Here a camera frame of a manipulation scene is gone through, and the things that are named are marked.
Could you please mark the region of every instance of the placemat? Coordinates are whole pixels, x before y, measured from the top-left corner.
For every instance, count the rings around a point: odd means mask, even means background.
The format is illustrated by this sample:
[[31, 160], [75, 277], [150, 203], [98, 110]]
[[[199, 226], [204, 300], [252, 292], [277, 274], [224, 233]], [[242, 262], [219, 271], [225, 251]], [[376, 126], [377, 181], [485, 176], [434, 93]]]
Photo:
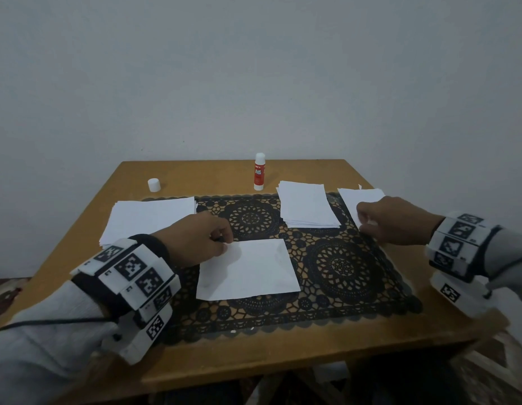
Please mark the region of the placemat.
[[235, 241], [284, 239], [301, 291], [201, 301], [196, 299], [199, 266], [180, 269], [182, 289], [172, 300], [173, 316], [160, 341], [171, 345], [221, 334], [420, 313], [420, 300], [377, 243], [359, 233], [339, 194], [327, 193], [327, 198], [340, 228], [288, 228], [280, 218], [277, 194], [196, 198], [197, 212], [209, 210], [229, 220]]

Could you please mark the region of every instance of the paper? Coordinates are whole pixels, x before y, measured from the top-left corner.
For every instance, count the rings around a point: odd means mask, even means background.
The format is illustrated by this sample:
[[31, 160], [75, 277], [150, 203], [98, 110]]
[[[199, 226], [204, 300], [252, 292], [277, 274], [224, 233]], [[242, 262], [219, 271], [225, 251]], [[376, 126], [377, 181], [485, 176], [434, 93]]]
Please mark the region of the paper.
[[194, 197], [148, 202], [116, 202], [100, 238], [100, 245], [110, 245], [118, 239], [135, 234], [154, 233], [195, 212]]
[[220, 257], [201, 263], [197, 299], [244, 299], [300, 291], [285, 242], [281, 238], [237, 241]]
[[340, 227], [323, 184], [283, 180], [276, 190], [280, 197], [280, 216], [288, 227]]
[[338, 192], [344, 200], [357, 228], [361, 226], [357, 205], [360, 202], [377, 202], [385, 196], [381, 189], [338, 189]]

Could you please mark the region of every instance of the white cap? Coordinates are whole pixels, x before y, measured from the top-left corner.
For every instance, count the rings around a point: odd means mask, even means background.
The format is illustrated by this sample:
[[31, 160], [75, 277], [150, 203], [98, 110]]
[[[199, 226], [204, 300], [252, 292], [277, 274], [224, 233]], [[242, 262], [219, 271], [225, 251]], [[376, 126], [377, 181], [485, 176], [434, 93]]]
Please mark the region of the white cap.
[[256, 164], [264, 165], [265, 164], [265, 154], [262, 152], [256, 153]]
[[151, 192], [157, 192], [161, 189], [159, 185], [159, 180], [153, 177], [152, 179], [149, 179], [149, 190]]

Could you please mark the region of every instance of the gray sleeve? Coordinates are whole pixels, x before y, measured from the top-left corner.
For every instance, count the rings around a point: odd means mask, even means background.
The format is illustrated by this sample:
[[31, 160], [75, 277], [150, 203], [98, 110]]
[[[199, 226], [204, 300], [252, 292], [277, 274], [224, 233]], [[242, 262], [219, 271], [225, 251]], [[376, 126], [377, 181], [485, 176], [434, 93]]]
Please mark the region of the gray sleeve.
[[508, 287], [522, 300], [522, 234], [504, 229], [490, 240], [484, 254], [490, 290]]
[[[71, 281], [11, 323], [103, 317], [97, 304]], [[113, 322], [21, 326], [0, 331], [0, 404], [49, 403], [73, 384]]]

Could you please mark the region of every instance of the gray wall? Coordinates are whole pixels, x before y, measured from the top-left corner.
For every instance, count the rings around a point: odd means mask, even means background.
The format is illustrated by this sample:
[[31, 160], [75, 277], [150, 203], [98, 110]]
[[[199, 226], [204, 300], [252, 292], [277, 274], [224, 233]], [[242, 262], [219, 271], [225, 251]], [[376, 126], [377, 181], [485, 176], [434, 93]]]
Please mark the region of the gray wall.
[[0, 0], [0, 277], [123, 160], [260, 150], [522, 231], [522, 0]]

